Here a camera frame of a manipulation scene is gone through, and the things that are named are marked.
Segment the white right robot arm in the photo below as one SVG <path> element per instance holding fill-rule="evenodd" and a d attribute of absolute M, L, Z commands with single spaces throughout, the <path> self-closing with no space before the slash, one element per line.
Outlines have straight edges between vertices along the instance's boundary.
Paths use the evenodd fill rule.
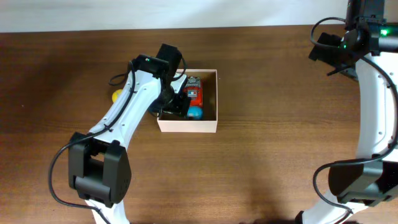
<path fill-rule="evenodd" d="M 296 223 L 344 223 L 397 197 L 397 26 L 384 18 L 384 1 L 348 1 L 345 34 L 322 33 L 310 59 L 356 80 L 360 135 L 356 157 L 325 164 L 328 191 L 301 211 Z"/>

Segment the white cardboard box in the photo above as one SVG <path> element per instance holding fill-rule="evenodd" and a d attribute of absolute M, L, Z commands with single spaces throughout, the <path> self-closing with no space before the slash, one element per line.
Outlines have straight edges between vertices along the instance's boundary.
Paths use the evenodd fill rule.
<path fill-rule="evenodd" d="M 157 118 L 164 133 L 215 133 L 218 124 L 218 74 L 215 69 L 187 69 L 188 77 L 198 77 L 203 82 L 202 120 L 183 119 L 171 114 Z"/>

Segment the red toy fire truck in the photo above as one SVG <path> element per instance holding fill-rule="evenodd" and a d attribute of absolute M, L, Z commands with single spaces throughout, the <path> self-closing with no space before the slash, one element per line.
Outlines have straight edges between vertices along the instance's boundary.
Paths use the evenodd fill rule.
<path fill-rule="evenodd" d="M 183 91 L 190 98 L 190 106 L 203 108 L 203 84 L 199 77 L 189 77 Z"/>

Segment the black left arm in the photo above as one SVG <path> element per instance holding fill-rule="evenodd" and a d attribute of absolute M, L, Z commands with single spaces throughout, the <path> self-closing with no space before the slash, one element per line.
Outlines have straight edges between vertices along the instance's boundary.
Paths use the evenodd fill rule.
<path fill-rule="evenodd" d="M 132 59 L 125 86 L 88 134 L 75 133 L 68 147 L 68 182 L 92 210 L 96 223 L 127 223 L 123 198 L 132 173 L 127 156 L 131 138 L 144 114 L 185 117 L 190 98 L 183 92 L 184 63 L 178 48 L 162 44 L 157 55 Z"/>

